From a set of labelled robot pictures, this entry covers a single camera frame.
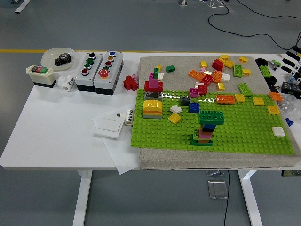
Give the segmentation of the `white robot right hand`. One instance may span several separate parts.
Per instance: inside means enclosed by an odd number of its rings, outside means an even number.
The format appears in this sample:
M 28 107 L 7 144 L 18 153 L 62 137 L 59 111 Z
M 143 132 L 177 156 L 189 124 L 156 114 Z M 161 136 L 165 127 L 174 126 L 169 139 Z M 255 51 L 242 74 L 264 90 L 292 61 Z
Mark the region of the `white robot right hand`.
M 283 65 L 281 69 L 289 74 L 300 77 L 301 76 L 301 57 L 297 54 L 287 51 L 286 56 L 282 59 Z

